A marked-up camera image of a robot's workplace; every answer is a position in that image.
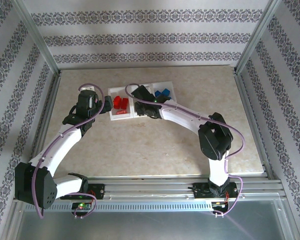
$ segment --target purple cable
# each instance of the purple cable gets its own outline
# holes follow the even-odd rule
[[[238,153],[240,153],[240,152],[244,149],[245,144],[246,144],[245,137],[242,135],[242,133],[241,133],[239,130],[237,130],[237,129],[234,128],[233,126],[230,126],[230,125],[228,125],[228,124],[226,124],[226,123],[223,123],[223,122],[219,122],[219,121],[212,120],[212,119],[207,118],[207,117],[200,116],[200,115],[198,115],[198,114],[195,114],[195,113],[193,113],[193,112],[190,112],[190,111],[188,111],[188,110],[186,110],[186,109],[184,109],[184,108],[182,108],[182,107],[179,107],[179,106],[176,107],[176,106],[174,106],[174,105],[170,105],[170,104],[166,104],[166,103],[159,103],[159,102],[152,102],[152,101],[144,101],[144,100],[138,99],[138,98],[132,96],[132,95],[128,92],[128,87],[129,87],[129,86],[138,86],[138,87],[140,87],[140,85],[137,84],[137,83],[130,83],[130,84],[128,84],[127,86],[125,86],[125,89],[124,89],[124,90],[125,90],[125,93],[126,93],[130,98],[132,98],[133,100],[136,100],[137,102],[144,103],[144,104],[158,105],[158,106],[167,106],[167,107],[171,107],[171,108],[174,108],[174,109],[179,109],[179,110],[183,111],[184,113],[190,114],[191,116],[193,116],[193,117],[195,117],[195,118],[199,118],[199,119],[202,119],[202,120],[205,120],[205,121],[214,123],[214,124],[218,124],[218,125],[221,125],[221,126],[224,126],[224,127],[226,127],[226,128],[229,128],[229,129],[233,130],[236,134],[238,134],[238,135],[240,136],[241,141],[242,141],[242,145],[241,145],[241,147],[240,147],[237,151],[235,151],[235,152],[231,153],[230,155],[228,155],[228,156],[226,157],[227,159],[230,158],[230,157],[232,157],[232,156],[234,156],[234,155],[236,155],[236,154],[238,154]],[[225,171],[226,174],[228,174],[228,160],[227,160],[227,159],[224,161],[224,171]],[[229,176],[230,178],[239,179],[240,182],[241,182],[241,187],[240,187],[238,196],[236,197],[236,199],[234,200],[234,203],[232,204],[232,206],[230,207],[230,209],[228,209],[228,211],[222,212],[222,211],[219,211],[219,210],[214,210],[214,212],[219,213],[219,215],[217,215],[217,216],[224,216],[224,215],[227,215],[227,214],[234,208],[234,206],[237,204],[237,201],[238,201],[238,199],[239,199],[239,196],[240,196],[240,194],[241,194],[241,192],[242,192],[242,188],[243,188],[243,185],[244,185],[244,181],[242,180],[242,178],[241,178],[240,176],[232,176],[232,175],[229,175],[229,174],[228,174],[228,176]]]
[[[88,197],[92,197],[93,199],[94,199],[94,206],[93,206],[93,208],[87,213],[87,214],[85,214],[85,215],[83,215],[83,216],[80,216],[80,218],[81,219],[83,219],[83,218],[85,218],[85,217],[88,217],[95,209],[96,209],[96,207],[97,207],[97,198],[96,198],[96,196],[94,196],[94,195],[92,195],[92,194],[89,194],[89,193],[79,193],[79,192],[73,192],[73,193],[70,193],[70,194],[68,194],[68,195],[79,195],[79,196],[82,196],[82,195],[84,195],[84,196],[88,196]],[[76,218],[77,217],[77,210],[78,210],[78,208],[76,208],[75,210],[74,210],[74,217]]]
[[[63,133],[61,133],[47,148],[46,150],[44,151],[44,153],[42,154],[38,164],[36,165],[35,169],[34,169],[34,172],[33,172],[33,176],[32,176],[32,181],[31,181],[31,191],[32,191],[32,198],[33,198],[33,204],[35,206],[35,210],[36,210],[36,213],[38,214],[39,218],[40,219],[43,219],[44,218],[44,210],[42,209],[41,212],[40,212],[40,209],[39,209],[39,204],[38,204],[38,200],[37,200],[37,194],[36,194],[36,177],[37,177],[37,172],[38,172],[38,169],[41,165],[41,163],[44,161],[45,157],[47,156],[47,154],[49,153],[49,151],[52,149],[52,147],[60,140],[63,138],[63,136],[67,133],[69,133],[71,130],[73,129],[76,129],[77,127],[80,127],[81,125],[83,124],[86,124],[90,121],[92,121],[93,119],[95,119],[99,113],[102,111],[102,109],[104,108],[105,106],[105,95],[104,95],[104,92],[101,90],[100,87],[98,87],[97,85],[93,84],[93,83],[85,83],[83,85],[81,85],[78,90],[80,91],[81,88],[85,87],[85,86],[93,86],[95,88],[97,88],[100,93],[101,93],[101,96],[102,96],[102,104],[101,104],[101,107],[99,109],[99,111],[93,115],[91,118],[81,122],[81,123],[78,123],[77,125],[74,125],[70,128],[68,128],[67,130],[65,130]]]
[[[158,105],[158,106],[167,106],[167,107],[170,107],[170,108],[179,109],[179,110],[183,111],[184,113],[190,114],[191,116],[193,116],[193,117],[195,117],[195,118],[199,118],[199,119],[205,120],[205,121],[207,121],[207,122],[211,122],[211,123],[214,123],[214,124],[218,124],[218,125],[221,125],[221,126],[224,126],[224,127],[226,127],[226,128],[229,128],[229,129],[233,130],[236,134],[238,134],[238,135],[240,136],[241,141],[242,141],[242,145],[241,145],[241,147],[240,147],[237,151],[235,151],[235,152],[231,153],[230,155],[228,155],[227,158],[230,158],[230,157],[232,157],[232,156],[234,156],[234,155],[240,153],[240,152],[244,149],[245,144],[246,144],[245,137],[241,134],[241,132],[239,132],[239,131],[238,131],[236,128],[234,128],[233,126],[230,126],[230,125],[228,125],[228,124],[226,124],[226,123],[219,122],[219,121],[216,121],[216,120],[207,118],[207,117],[200,116],[200,115],[195,114],[195,113],[193,113],[193,112],[190,112],[190,111],[188,111],[188,110],[186,110],[186,109],[184,109],[184,108],[182,108],[182,107],[180,107],[180,106],[170,105],[170,104],[167,104],[167,103],[159,103],[159,102],[152,102],[152,101],[144,101],[144,100],[138,99],[138,98],[132,96],[132,95],[128,92],[128,87],[129,87],[129,86],[138,86],[138,87],[140,87],[140,85],[139,85],[139,84],[136,84],[136,83],[130,83],[130,84],[128,84],[127,86],[125,86],[125,89],[124,89],[124,90],[125,90],[125,93],[126,93],[130,98],[136,100],[137,102],[140,102],[140,103],[143,103],[143,104],[151,104],[151,105]]]

